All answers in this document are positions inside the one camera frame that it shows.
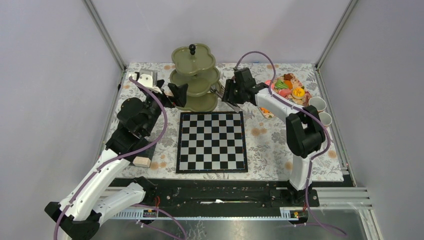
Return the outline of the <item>green three-tier dessert stand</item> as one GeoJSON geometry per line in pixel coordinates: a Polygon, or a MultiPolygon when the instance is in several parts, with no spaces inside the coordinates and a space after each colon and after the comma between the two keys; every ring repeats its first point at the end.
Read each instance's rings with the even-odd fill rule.
{"type": "Polygon", "coordinates": [[[218,104],[218,95],[212,92],[219,86],[220,71],[215,56],[203,43],[176,48],[171,54],[175,69],[169,81],[176,86],[187,85],[186,103],[177,108],[182,111],[211,112],[218,104]]]}

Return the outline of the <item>green cake slice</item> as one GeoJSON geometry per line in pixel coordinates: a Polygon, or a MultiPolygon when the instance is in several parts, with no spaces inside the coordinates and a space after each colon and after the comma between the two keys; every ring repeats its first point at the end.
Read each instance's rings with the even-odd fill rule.
{"type": "Polygon", "coordinates": [[[277,80],[274,84],[274,88],[278,90],[289,89],[289,86],[281,80],[277,80]]]}

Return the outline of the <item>pink cake slice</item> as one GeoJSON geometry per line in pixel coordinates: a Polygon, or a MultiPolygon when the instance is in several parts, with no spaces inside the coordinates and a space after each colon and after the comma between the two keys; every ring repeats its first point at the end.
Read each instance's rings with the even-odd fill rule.
{"type": "Polygon", "coordinates": [[[292,94],[292,90],[289,88],[284,88],[279,90],[278,94],[283,98],[288,98],[292,94]]]}

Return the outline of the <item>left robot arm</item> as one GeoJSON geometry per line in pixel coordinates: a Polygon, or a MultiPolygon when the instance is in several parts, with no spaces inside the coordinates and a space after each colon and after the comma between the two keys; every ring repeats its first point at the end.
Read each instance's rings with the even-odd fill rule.
{"type": "Polygon", "coordinates": [[[117,128],[95,165],[67,197],[45,207],[55,222],[54,239],[89,240],[104,222],[130,206],[141,203],[153,209],[158,207],[156,186],[145,177],[134,178],[118,193],[101,199],[102,193],[127,166],[154,154],[157,141],[148,141],[147,137],[158,118],[167,115],[166,108],[183,107],[187,102],[187,84],[169,83],[171,95],[164,93],[163,80],[151,87],[138,80],[134,84],[145,94],[145,99],[131,97],[122,102],[117,128]]]}

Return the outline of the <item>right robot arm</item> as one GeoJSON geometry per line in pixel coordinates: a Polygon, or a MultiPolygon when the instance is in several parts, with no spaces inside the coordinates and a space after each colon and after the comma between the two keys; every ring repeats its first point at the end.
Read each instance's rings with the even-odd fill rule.
{"type": "Polygon", "coordinates": [[[257,83],[249,68],[234,69],[227,79],[222,101],[233,106],[251,103],[265,108],[285,124],[286,143],[293,154],[293,169],[289,177],[292,189],[287,191],[287,201],[293,206],[306,199],[311,184],[312,159],[318,156],[326,140],[326,130],[314,106],[302,107],[279,96],[271,85],[257,83]]]}

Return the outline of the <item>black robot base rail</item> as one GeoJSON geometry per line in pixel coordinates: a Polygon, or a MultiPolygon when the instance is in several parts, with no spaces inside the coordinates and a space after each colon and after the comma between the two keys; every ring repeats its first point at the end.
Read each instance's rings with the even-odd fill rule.
{"type": "Polygon", "coordinates": [[[297,191],[288,181],[183,180],[116,178],[111,187],[140,183],[147,188],[142,204],[158,207],[173,217],[279,217],[280,209],[319,207],[318,193],[297,191]]]}

